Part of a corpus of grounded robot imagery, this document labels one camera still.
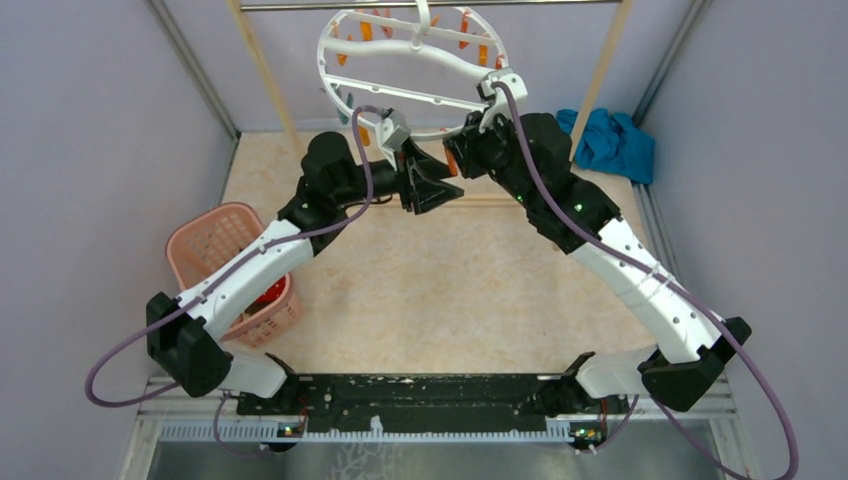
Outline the orange clothes peg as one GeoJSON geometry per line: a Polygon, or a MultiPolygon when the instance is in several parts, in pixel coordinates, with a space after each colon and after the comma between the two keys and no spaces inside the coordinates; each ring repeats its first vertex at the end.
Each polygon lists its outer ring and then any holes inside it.
{"type": "Polygon", "coordinates": [[[447,166],[448,166],[450,176],[456,177],[459,174],[459,170],[458,170],[458,165],[456,163],[456,159],[454,157],[452,150],[449,147],[445,146],[444,147],[444,154],[445,154],[445,158],[446,158],[446,162],[447,162],[447,166]]]}

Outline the white round clip hanger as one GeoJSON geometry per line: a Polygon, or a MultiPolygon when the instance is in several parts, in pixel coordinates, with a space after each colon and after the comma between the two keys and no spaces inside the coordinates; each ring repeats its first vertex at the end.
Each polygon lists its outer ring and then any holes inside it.
{"type": "Polygon", "coordinates": [[[406,116],[416,140],[457,132],[469,113],[492,104],[477,87],[512,69],[501,36],[469,6],[434,11],[416,1],[412,12],[346,9],[321,30],[316,61],[321,89],[343,123],[362,104],[406,116]]]}

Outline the red snowflake sock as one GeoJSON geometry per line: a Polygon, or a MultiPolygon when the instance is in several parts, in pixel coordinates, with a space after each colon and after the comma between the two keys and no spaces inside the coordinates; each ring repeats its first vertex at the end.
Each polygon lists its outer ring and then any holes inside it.
{"type": "Polygon", "coordinates": [[[287,292],[288,283],[287,276],[280,278],[256,299],[256,303],[271,304],[281,299],[287,292]]]}

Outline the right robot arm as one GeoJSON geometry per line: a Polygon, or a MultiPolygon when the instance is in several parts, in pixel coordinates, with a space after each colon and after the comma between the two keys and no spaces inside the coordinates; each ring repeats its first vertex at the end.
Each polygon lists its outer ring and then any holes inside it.
{"type": "Polygon", "coordinates": [[[647,395],[665,407],[690,410],[724,372],[735,351],[692,303],[684,288],[643,246],[618,206],[570,170],[572,146],[555,117],[499,115],[481,129],[479,112],[446,137],[449,166],[468,179],[487,175],[525,210],[536,231],[593,272],[644,325],[654,346],[592,354],[563,385],[576,412],[602,397],[647,395]]]}

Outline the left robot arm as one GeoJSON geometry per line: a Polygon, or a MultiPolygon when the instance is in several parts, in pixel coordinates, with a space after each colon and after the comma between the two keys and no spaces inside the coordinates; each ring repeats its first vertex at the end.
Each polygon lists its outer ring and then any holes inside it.
{"type": "Polygon", "coordinates": [[[411,137],[393,134],[386,158],[354,158],[338,132],[315,136],[301,160],[295,196],[266,229],[213,273],[176,297],[147,304],[149,356],[191,397],[215,390],[252,394],[277,414],[300,399],[298,377],[273,354],[234,353],[224,341],[237,317],[292,270],[326,249],[366,206],[398,195],[404,208],[423,214],[462,196],[448,183],[457,156],[438,160],[411,137]]]}

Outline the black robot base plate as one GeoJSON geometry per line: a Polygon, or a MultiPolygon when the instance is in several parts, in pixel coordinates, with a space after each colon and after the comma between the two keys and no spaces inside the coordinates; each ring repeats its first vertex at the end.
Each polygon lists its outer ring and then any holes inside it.
{"type": "Polygon", "coordinates": [[[310,433],[365,432],[373,418],[387,433],[541,433],[560,415],[626,410],[561,374],[306,374],[271,398],[237,397],[240,415],[304,414],[310,433]]]}

